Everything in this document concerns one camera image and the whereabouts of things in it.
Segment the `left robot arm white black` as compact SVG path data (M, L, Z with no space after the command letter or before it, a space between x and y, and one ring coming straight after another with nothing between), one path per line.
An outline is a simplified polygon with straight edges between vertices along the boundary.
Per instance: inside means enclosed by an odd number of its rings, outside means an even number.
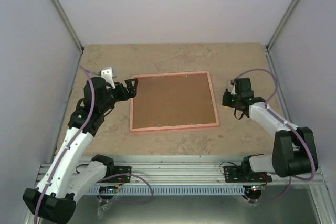
M115 176L114 160L104 155L94 156L87 168L73 178L84 150L93 140L117 102L132 99L137 94L137 79L124 83L109 83L103 77L89 78L83 88L84 97L70 116L66 136L49 170L35 188L27 188L23 201L34 215L54 223L68 223L76 204L96 182L108 182Z

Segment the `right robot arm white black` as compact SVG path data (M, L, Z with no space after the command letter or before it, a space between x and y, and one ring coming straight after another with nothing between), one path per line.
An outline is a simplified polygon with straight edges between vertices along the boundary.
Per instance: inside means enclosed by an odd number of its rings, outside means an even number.
M261 172L275 173L279 177L310 174L312 179L318 169L314 135L310 128L299 127L275 112L262 97L254 96L249 78L231 81L232 90L226 89L222 105L239 111L241 120L247 117L258 123L271 137L274 144L271 154L247 156L247 165L241 168L241 176L248 182L254 181Z

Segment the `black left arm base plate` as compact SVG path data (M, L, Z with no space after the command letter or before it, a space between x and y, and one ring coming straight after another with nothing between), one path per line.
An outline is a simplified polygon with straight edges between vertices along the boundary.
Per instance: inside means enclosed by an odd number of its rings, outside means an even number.
M129 183L130 176L127 176L125 174L130 172L132 172L131 166L115 166L113 169L108 168L105 178L112 175L115 175L115 177L105 180L104 183Z

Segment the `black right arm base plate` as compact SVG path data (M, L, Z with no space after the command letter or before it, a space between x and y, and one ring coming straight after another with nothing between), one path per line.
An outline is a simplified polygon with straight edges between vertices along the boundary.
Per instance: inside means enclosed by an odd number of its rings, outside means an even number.
M272 182L271 175L265 172L245 171L241 166L222 166L221 171L224 174L227 183L266 183Z

